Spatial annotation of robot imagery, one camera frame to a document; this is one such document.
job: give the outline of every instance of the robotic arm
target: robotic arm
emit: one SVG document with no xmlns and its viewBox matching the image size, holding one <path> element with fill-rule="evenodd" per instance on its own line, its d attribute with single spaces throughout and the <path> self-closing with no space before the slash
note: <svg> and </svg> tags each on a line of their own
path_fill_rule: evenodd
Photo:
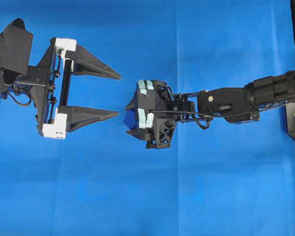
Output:
<svg viewBox="0 0 295 236">
<path fill-rule="evenodd" d="M 191 97 L 197 98 L 197 111 L 188 100 Z M 195 93 L 173 94 L 165 82 L 139 81 L 124 122 L 130 129 L 127 133 L 146 140 L 147 148 L 169 148 L 176 122 L 196 122 L 208 129 L 214 118 L 234 124 L 259 121 L 260 112 L 294 102 L 295 71 L 258 79 L 243 88 Z"/>
<path fill-rule="evenodd" d="M 25 30 L 22 19 L 14 20 L 0 34 L 0 99 L 10 96 L 22 107 L 29 106 L 33 101 L 41 136 L 64 139 L 67 132 L 118 115 L 118 112 L 67 105 L 71 75 L 119 80 L 118 73 L 77 44 L 76 40 L 63 38 L 52 38 L 43 58 L 36 66 L 31 66 L 32 39 L 33 34 Z M 55 79 L 60 76 L 61 61 L 63 81 L 56 108 Z M 18 102 L 12 93 L 26 95 L 29 102 Z"/>
</svg>

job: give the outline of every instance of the black robotic arm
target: black robotic arm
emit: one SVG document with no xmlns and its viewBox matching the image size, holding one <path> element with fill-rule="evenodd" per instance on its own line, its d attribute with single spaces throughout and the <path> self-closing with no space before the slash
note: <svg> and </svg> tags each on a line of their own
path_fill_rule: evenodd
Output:
<svg viewBox="0 0 295 236">
<path fill-rule="evenodd" d="M 196 122 L 207 129 L 214 118 L 241 124 L 260 120 L 260 112 L 295 102 L 295 71 L 255 80 L 243 88 L 173 94 L 161 81 L 139 81 L 126 107 L 128 134 L 147 141 L 147 148 L 169 148 L 176 122 Z"/>
</svg>

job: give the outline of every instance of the bolt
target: bolt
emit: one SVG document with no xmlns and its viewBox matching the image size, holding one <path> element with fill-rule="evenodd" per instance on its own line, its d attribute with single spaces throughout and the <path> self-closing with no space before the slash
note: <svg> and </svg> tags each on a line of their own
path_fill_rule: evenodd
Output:
<svg viewBox="0 0 295 236">
<path fill-rule="evenodd" d="M 60 76 L 60 71 L 55 71 L 55 76 L 58 78 Z"/>
</svg>

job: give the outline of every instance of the cable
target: cable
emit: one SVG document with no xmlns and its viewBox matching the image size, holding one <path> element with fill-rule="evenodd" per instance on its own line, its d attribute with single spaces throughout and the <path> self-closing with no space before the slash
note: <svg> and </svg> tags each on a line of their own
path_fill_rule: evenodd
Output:
<svg viewBox="0 0 295 236">
<path fill-rule="evenodd" d="M 269 110 L 272 110 L 272 109 L 275 109 L 275 108 L 279 108 L 279 107 L 283 107 L 283 106 L 286 106 L 289 102 L 285 102 L 283 104 L 279 104 L 279 105 L 276 105 L 276 106 L 271 106 L 271 107 L 268 107 L 268 108 L 264 108 L 262 110 L 259 110 L 257 112 L 265 112 L 265 111 L 269 111 Z M 248 112 L 241 112 L 241 113 L 236 113 L 236 114 L 232 114 L 232 115 L 224 115 L 224 116 L 216 116 L 216 115 L 207 115 L 207 114 L 203 114 L 203 113 L 199 113 L 199 112 L 175 112 L 175 111 L 154 111 L 154 110 L 150 110 L 150 112 L 157 112 L 157 113 L 161 113 L 161 112 L 165 112 L 165 113 L 177 113 L 177 114 L 191 114 L 191 115 L 200 115 L 202 117 L 211 117 L 211 118 L 227 118 L 227 117 L 234 117 L 234 116 L 240 116 L 240 115 L 244 115 L 244 114 L 247 114 Z"/>
<path fill-rule="evenodd" d="M 18 104 L 20 107 L 28 107 L 31 104 L 31 96 L 29 94 L 27 94 L 27 96 L 29 97 L 29 102 L 28 103 L 20 103 L 19 101 L 17 101 L 15 99 L 15 97 L 12 96 L 12 94 L 10 94 L 9 92 L 7 92 L 9 94 L 10 97 L 12 97 L 12 99 L 15 101 L 16 104 Z"/>
<path fill-rule="evenodd" d="M 206 126 L 204 126 L 199 122 L 199 120 L 196 118 L 196 116 L 194 114 L 192 114 L 191 116 L 193 117 L 194 121 L 201 129 L 209 129 L 211 120 L 207 119 Z"/>
</svg>

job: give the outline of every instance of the blue backdrop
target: blue backdrop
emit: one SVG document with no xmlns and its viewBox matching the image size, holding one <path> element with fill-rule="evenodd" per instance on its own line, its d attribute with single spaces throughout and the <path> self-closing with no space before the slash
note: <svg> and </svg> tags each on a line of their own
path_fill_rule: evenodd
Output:
<svg viewBox="0 0 295 236">
<path fill-rule="evenodd" d="M 34 33 L 31 64 L 68 37 L 119 72 L 72 78 L 69 105 L 120 116 L 59 141 L 37 135 L 33 106 L 0 101 L 0 236 L 295 235 L 284 108 L 206 131 L 179 124 L 165 150 L 122 123 L 140 79 L 192 92 L 295 69 L 289 0 L 0 1 L 0 32 L 18 17 Z"/>
</svg>

